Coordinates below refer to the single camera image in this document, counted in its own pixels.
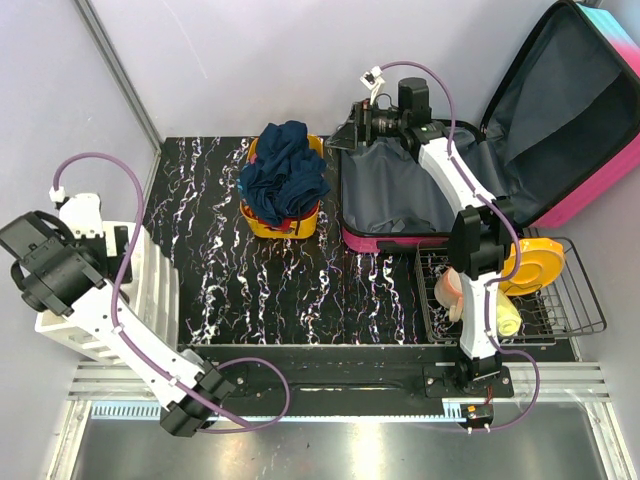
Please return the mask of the navy blue garment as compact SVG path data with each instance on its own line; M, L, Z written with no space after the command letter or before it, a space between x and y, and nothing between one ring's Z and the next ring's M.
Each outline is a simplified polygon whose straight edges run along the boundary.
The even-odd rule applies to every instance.
M255 159L241 170L239 188L258 219L280 227L308 214L329 193L325 171L304 123L270 123L258 137Z

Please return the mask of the orange plastic basket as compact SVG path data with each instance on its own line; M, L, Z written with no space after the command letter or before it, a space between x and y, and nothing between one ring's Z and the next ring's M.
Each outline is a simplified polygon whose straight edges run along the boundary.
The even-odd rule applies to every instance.
M309 147L314 150L320 157L324 157L323 141L315 135L308 135ZM256 157L256 147L258 138L254 138L248 150L248 163L254 163ZM266 224L254 215L244 197L241 195L240 213L246 220L250 230L254 236L262 239L288 239L288 240L304 240L313 235L316 230L317 216L320 209L318 202L313 209L307 214L299 218L287 218L280 227L273 227Z

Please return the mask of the teal and pink kids suitcase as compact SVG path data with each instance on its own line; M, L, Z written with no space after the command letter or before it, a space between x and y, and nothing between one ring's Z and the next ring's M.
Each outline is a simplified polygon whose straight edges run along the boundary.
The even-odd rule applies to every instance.
M482 120L454 120L455 145L517 229L553 228L639 163L639 48L606 10L554 3L511 63ZM359 253L405 250L393 246Z

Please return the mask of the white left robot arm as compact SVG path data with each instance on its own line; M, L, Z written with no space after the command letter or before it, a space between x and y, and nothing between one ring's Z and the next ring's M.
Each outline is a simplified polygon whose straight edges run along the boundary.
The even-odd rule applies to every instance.
M197 354L177 352L140 320L106 275L106 265L69 229L41 211L1 229L14 259L11 276L35 311L60 316L114 351L151 389L169 434L189 438L203 428L234 387Z

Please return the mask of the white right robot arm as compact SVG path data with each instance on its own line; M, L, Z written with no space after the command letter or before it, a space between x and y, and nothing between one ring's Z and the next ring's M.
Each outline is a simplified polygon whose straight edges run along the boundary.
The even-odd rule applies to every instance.
M465 164L454 142L455 121L433 118L425 79L400 80L397 102L388 107L378 102L384 88L378 70L361 81L368 98L353 103L327 142L341 153L345 240L385 251L446 239L449 265L462 287L451 381L463 395L476 396L503 370L496 301L506 260L520 251L513 206L490 193Z

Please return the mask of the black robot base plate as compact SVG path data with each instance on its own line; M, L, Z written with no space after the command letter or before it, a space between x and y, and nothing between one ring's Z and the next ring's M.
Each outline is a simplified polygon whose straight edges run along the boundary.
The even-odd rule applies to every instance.
M278 367L295 387L387 387L425 394L449 387L450 397L487 396L461 391L451 378L458 351L434 345L192 345L201 357L222 363L257 357Z

